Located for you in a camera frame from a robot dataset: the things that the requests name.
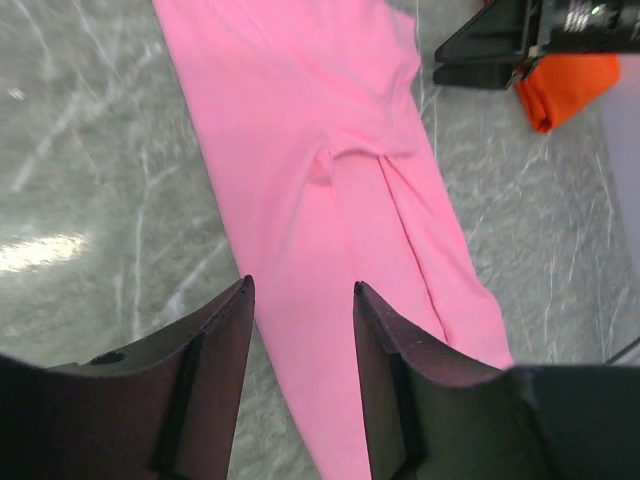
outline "gray marble tabletop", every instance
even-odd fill
[[[513,92],[442,89],[432,52],[477,0],[418,18],[414,94],[520,362],[601,362],[640,335],[597,106],[533,134]],[[149,0],[0,0],[0,350],[86,361],[237,278]],[[230,477],[317,478],[254,334]]]

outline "pink cloth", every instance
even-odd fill
[[[368,479],[355,281],[512,362],[409,92],[414,21],[384,0],[154,3],[296,424],[323,478]]]

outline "pink garment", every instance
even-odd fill
[[[512,363],[409,92],[414,21],[384,0],[154,3],[293,417],[323,478],[369,479],[354,282]]]

